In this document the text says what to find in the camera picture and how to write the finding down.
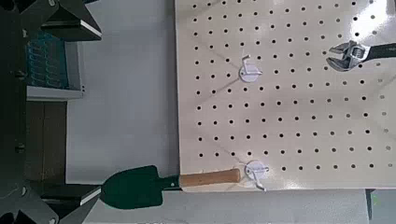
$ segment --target white pegboard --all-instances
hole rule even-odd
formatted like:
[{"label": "white pegboard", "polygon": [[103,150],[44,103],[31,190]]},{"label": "white pegboard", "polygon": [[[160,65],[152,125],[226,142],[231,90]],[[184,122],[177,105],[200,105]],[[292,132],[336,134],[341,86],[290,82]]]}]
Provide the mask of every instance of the white pegboard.
[{"label": "white pegboard", "polygon": [[[325,59],[396,42],[392,0],[176,0],[182,174],[268,165],[266,189],[395,188],[396,59]],[[251,55],[263,75],[238,77]],[[254,190],[243,185],[187,191]]]}]

